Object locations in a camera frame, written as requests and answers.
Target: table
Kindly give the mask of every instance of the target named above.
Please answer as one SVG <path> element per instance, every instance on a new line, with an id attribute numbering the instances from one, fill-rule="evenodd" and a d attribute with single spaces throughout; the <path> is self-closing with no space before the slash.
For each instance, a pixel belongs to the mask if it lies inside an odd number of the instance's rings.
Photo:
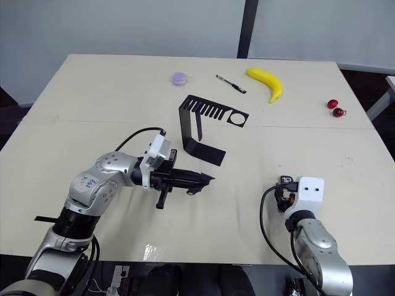
<path id="1" fill-rule="evenodd" d="M 278 75 L 283 97 L 268 104 L 269 89 L 244 74 L 248 67 Z M 170 84 L 175 71 L 191 77 L 184 88 Z M 227 152 L 220 167 L 182 149 L 177 109 L 188 94 L 250 114 L 244 128 L 203 118 L 204 143 Z M 334 98 L 345 117 L 325 107 Z M 32 256 L 49 227 L 34 217 L 57 216 L 75 175 L 152 125 L 167 130 L 177 168 L 215 180 L 192 197 L 174 189 L 164 210 L 155 209 L 157 192 L 124 188 L 95 230 L 102 260 L 282 263 L 260 233 L 259 203 L 290 175 L 325 179 L 320 219 L 350 265 L 395 263 L 394 161 L 335 63 L 126 55 L 70 55 L 1 151 L 1 253 Z M 123 151 L 142 155 L 154 135 Z M 283 217 L 273 199 L 266 206 L 269 237 L 291 258 Z"/>
<path id="2" fill-rule="evenodd" d="M 375 104 L 366 112 L 370 120 L 379 116 L 385 108 L 395 101 L 395 76 L 387 76 L 386 80 L 389 84 L 388 91 L 383 94 L 382 97 L 379 98 L 377 102 L 375 102 Z"/>

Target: purple object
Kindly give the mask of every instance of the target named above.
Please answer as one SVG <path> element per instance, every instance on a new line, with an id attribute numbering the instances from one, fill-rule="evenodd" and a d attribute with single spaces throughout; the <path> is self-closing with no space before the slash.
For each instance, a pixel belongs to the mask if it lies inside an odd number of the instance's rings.
<path id="1" fill-rule="evenodd" d="M 173 74 L 173 84 L 177 86 L 184 85 L 186 83 L 186 75 L 182 72 L 176 72 Z"/>

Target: black wire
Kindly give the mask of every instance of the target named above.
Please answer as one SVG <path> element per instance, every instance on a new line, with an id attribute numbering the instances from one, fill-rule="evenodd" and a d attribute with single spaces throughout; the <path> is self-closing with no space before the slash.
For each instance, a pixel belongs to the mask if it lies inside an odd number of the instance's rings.
<path id="1" fill-rule="evenodd" d="M 163 132 L 163 128 L 143 128 L 143 129 L 139 129 L 137 132 L 131 134 L 129 137 L 126 138 L 126 140 L 124 140 L 121 145 L 118 146 L 118 148 L 115 149 L 115 151 L 119 151 L 119 149 L 121 149 L 123 147 L 123 145 L 125 145 L 131 138 L 133 138 L 134 136 L 136 136 L 139 133 L 142 133 L 143 131 L 160 131 Z"/>
<path id="2" fill-rule="evenodd" d="M 85 266 L 85 269 L 84 269 L 84 272 L 83 272 L 83 275 L 82 275 L 82 276 L 86 275 L 86 273 L 88 272 L 88 270 L 91 268 L 92 261 L 93 261 L 93 257 L 94 257 L 94 253 L 95 253 L 95 251 L 96 251 L 96 246 L 95 246 L 95 244 L 94 244 L 93 242 L 91 242 L 91 243 L 92 243 L 91 255 L 89 256 L 89 261 L 88 261 L 88 263 L 87 263 L 86 266 Z"/>
<path id="3" fill-rule="evenodd" d="M 299 258 L 296 255 L 295 251 L 295 245 L 294 245 L 294 231 L 291 231 L 291 250 L 292 250 L 292 255 L 294 256 L 294 259 L 299 265 L 299 267 L 302 269 L 304 275 L 307 277 L 307 279 L 312 283 L 312 285 L 316 288 L 317 291 L 320 292 L 322 296 L 328 296 L 318 285 L 316 279 L 304 268 L 303 264 L 299 261 Z"/>
<path id="4" fill-rule="evenodd" d="M 266 199 L 266 195 L 273 191 L 276 188 L 276 186 L 273 186 L 269 189 L 267 189 L 265 191 L 265 193 L 262 196 L 262 199 L 260 200 L 260 209 L 259 209 L 259 223 L 260 223 L 260 230 L 262 231 L 262 234 L 264 235 L 265 241 L 266 243 L 269 245 L 269 247 L 273 250 L 273 252 L 275 252 L 275 254 L 281 259 L 283 260 L 286 264 L 290 265 L 290 267 L 292 267 L 293 269 L 295 269 L 296 271 L 298 271 L 299 273 L 303 274 L 302 270 L 300 268 L 298 268 L 297 266 L 293 265 L 290 261 L 288 261 L 282 254 L 280 254 L 278 252 L 278 250 L 276 250 L 276 248 L 272 245 L 272 243 L 270 242 L 269 238 L 266 235 L 265 232 L 265 228 L 264 228 L 264 203 L 265 203 L 265 199 Z"/>
<path id="5" fill-rule="evenodd" d="M 92 245 L 96 245 L 96 258 L 94 259 L 94 264 L 92 267 L 92 271 L 91 271 L 91 275 L 89 276 L 88 282 L 86 283 L 85 289 L 82 292 L 81 296 L 85 296 L 86 293 L 88 293 L 89 287 L 92 283 L 92 280 L 94 278 L 94 274 L 96 272 L 96 269 L 98 268 L 98 264 L 99 264 L 99 258 L 100 258 L 100 245 L 98 240 L 96 239 L 95 236 L 93 236 L 92 238 Z"/>
<path id="6" fill-rule="evenodd" d="M 104 261 L 101 262 L 101 270 L 100 270 L 100 281 L 101 281 L 101 289 L 104 290 L 104 276 L 103 276 L 103 270 L 104 270 Z"/>

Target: black metal stand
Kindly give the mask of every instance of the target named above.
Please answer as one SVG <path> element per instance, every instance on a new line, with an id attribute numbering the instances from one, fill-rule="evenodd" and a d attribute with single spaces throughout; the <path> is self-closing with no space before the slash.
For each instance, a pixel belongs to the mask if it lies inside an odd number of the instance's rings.
<path id="1" fill-rule="evenodd" d="M 238 111 L 222 104 L 218 104 L 216 102 L 203 99 L 201 97 L 196 97 L 192 95 L 186 97 L 184 102 L 178 108 L 178 112 L 180 114 L 181 135 L 183 139 L 184 150 L 187 151 L 187 153 L 189 153 L 190 155 L 204 160 L 205 162 L 220 166 L 226 152 L 205 144 L 201 144 L 192 138 L 191 112 L 194 112 L 196 115 L 197 136 L 199 138 L 199 141 L 201 141 L 203 137 L 201 115 L 221 120 L 225 112 L 229 110 L 232 110 L 232 113 L 229 115 L 227 122 L 242 128 L 247 121 L 247 113 Z M 231 116 L 233 114 L 242 115 L 244 117 L 244 122 L 239 124 L 234 123 L 231 120 Z"/>

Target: circular hole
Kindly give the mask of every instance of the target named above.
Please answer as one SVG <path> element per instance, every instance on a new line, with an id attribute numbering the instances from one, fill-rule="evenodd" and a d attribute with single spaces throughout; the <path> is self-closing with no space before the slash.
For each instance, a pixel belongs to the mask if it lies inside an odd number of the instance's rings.
<path id="1" fill-rule="evenodd" d="M 246 119 L 240 113 L 232 114 L 230 120 L 236 125 L 242 125 L 244 122 L 246 122 Z"/>

